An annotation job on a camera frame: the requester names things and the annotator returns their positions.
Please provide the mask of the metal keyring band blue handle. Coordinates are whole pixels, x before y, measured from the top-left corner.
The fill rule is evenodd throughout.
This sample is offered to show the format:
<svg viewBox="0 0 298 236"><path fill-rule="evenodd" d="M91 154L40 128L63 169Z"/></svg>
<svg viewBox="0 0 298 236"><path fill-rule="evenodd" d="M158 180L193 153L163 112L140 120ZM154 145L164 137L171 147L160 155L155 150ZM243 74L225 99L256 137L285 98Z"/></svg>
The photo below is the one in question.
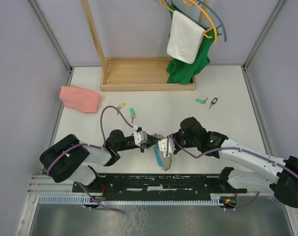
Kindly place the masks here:
<svg viewBox="0 0 298 236"><path fill-rule="evenodd" d="M165 172L168 171L172 165L172 155L169 154L168 157L164 157L163 152L159 150L158 144L153 146L153 150L158 166Z"/></svg>

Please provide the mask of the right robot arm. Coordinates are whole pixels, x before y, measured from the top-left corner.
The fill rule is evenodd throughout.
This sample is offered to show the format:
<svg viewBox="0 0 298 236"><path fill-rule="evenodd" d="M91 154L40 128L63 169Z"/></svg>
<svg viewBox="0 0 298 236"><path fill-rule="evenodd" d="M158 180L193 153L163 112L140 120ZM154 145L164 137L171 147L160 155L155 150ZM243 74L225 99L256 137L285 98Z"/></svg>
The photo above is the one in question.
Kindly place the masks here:
<svg viewBox="0 0 298 236"><path fill-rule="evenodd" d="M217 180L222 192L245 189L271 193L281 203L298 208L298 158L284 159L251 150L226 135L207 131L194 117L184 119L180 129L167 138L166 153L177 154L180 150L189 153L189 148L200 152L193 156L195 159L212 156L250 170L225 167Z"/></svg>

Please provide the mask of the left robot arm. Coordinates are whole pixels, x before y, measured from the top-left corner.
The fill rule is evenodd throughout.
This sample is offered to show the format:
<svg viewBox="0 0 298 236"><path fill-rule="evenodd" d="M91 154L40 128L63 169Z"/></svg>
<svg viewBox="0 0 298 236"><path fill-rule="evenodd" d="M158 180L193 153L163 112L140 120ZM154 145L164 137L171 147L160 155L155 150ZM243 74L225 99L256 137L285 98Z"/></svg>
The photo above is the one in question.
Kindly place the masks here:
<svg viewBox="0 0 298 236"><path fill-rule="evenodd" d="M113 130L106 139L105 147L82 143L74 134L69 134L40 155L40 162L46 169L46 175L60 183L67 179L80 182L94 192L100 187L100 179L83 163L95 163L109 167L119 159L120 151L145 149L154 146L163 139L161 135L149 135L140 128L131 136L124 136L121 130Z"/></svg>

